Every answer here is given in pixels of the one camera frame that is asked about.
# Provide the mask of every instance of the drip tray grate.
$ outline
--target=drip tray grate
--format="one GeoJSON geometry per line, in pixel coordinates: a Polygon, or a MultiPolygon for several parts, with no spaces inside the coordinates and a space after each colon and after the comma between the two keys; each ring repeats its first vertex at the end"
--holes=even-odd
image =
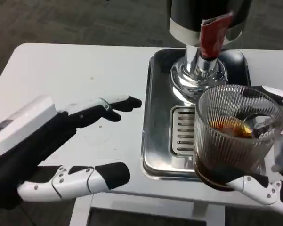
{"type": "Polygon", "coordinates": [[[194,154],[194,106],[172,109],[172,151],[178,155],[194,154]]]}

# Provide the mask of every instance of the espresso machine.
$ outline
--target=espresso machine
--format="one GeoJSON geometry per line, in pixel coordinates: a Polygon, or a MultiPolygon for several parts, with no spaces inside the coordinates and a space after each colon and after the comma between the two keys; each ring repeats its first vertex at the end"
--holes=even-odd
{"type": "Polygon", "coordinates": [[[194,164],[195,103],[219,84],[250,86],[247,60],[222,45],[243,32],[251,0],[168,0],[168,28],[185,49],[150,60],[142,142],[143,168],[154,179],[199,180],[194,164]]]}

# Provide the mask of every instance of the floor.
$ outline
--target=floor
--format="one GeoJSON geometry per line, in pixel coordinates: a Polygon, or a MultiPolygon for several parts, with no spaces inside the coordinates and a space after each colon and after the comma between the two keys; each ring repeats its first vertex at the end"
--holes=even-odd
{"type": "MultiPolygon", "coordinates": [[[[0,0],[0,74],[13,49],[25,42],[182,47],[166,28],[165,0],[0,0]]],[[[283,0],[254,0],[243,36],[231,48],[283,49],[283,0]]],[[[23,203],[0,210],[0,225],[66,226],[74,201],[23,203]]],[[[91,225],[186,225],[151,216],[99,210],[91,225]]],[[[227,226],[278,225],[278,214],[226,208],[227,226]]]]}

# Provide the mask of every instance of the drip tray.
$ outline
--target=drip tray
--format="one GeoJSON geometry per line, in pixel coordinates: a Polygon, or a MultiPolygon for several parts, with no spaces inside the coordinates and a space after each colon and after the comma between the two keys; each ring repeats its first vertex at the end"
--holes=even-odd
{"type": "MultiPolygon", "coordinates": [[[[195,108],[175,96],[170,83],[170,69],[184,54],[184,49],[160,50],[149,64],[142,165],[144,173],[153,179],[199,181],[193,163],[195,108]]],[[[241,52],[226,50],[219,59],[228,69],[229,84],[250,85],[247,62],[241,52]]]]}
{"type": "Polygon", "coordinates": [[[172,151],[178,155],[194,154],[194,107],[176,106],[172,109],[172,151]]]}

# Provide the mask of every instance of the glass cup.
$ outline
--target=glass cup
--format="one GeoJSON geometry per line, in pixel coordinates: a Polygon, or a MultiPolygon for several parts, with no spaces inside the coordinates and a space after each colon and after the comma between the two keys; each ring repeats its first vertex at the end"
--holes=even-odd
{"type": "Polygon", "coordinates": [[[195,164],[253,171],[282,130],[283,109],[264,93],[240,85],[210,88],[196,105],[195,164]]]}

